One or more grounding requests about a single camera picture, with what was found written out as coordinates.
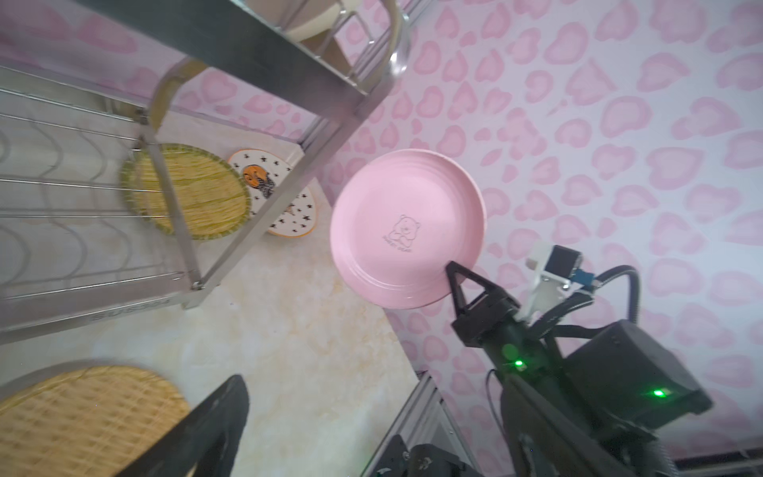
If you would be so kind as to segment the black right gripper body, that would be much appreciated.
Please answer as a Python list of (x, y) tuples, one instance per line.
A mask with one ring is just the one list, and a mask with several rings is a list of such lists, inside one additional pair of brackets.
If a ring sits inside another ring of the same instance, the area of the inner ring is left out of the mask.
[(517, 300), (504, 291), (484, 291), (473, 301), (461, 291), (452, 294), (455, 320), (452, 328), (466, 347), (482, 349), (501, 382), (517, 376), (527, 382), (556, 380), (560, 360), (530, 325), (518, 318)]

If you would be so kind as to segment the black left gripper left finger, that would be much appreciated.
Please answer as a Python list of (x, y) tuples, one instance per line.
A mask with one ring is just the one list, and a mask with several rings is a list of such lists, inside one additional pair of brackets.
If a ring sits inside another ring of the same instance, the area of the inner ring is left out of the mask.
[(230, 376), (120, 476), (230, 476), (244, 434), (250, 396)]

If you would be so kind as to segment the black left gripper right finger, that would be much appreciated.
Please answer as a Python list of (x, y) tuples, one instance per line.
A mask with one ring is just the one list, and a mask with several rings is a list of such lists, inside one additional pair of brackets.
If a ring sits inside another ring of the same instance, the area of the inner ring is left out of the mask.
[(507, 442), (514, 448), (520, 437), (564, 476), (631, 476), (633, 473), (579, 429), (521, 378), (504, 379), (502, 419)]

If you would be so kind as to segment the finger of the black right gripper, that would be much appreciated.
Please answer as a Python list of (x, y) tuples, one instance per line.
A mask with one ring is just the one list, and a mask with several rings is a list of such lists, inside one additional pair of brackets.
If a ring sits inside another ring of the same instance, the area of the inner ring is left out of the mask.
[(458, 262), (449, 262), (445, 272), (457, 316), (474, 310), (481, 313), (483, 308), (492, 307), (504, 299), (504, 290), (496, 283)]

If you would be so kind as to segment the pink plate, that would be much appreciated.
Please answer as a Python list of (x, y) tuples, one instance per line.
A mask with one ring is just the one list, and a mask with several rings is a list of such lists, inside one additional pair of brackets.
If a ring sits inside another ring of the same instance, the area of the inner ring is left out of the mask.
[(487, 230), (482, 193), (454, 160), (403, 149), (364, 166), (333, 208), (330, 248), (345, 284), (387, 309), (450, 292), (447, 264), (475, 266)]

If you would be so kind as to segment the cream beige plate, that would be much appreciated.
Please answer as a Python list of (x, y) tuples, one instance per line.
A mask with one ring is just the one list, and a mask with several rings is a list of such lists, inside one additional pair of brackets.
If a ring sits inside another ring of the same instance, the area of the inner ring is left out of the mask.
[(330, 30), (339, 17), (356, 11), (361, 0), (246, 0), (236, 4), (291, 40), (301, 42)]

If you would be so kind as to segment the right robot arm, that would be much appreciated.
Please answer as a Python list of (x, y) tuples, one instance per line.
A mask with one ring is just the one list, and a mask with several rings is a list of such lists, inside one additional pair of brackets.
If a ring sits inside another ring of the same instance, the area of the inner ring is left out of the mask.
[[(559, 248), (538, 266), (534, 299), (451, 262), (446, 268), (464, 345), (482, 349), (502, 388), (494, 417), (519, 476), (674, 476), (658, 437), (665, 425), (711, 409), (681, 361), (638, 323), (641, 283), (633, 266), (593, 274)], [(618, 277), (629, 280), (627, 316), (598, 328), (565, 318)]]

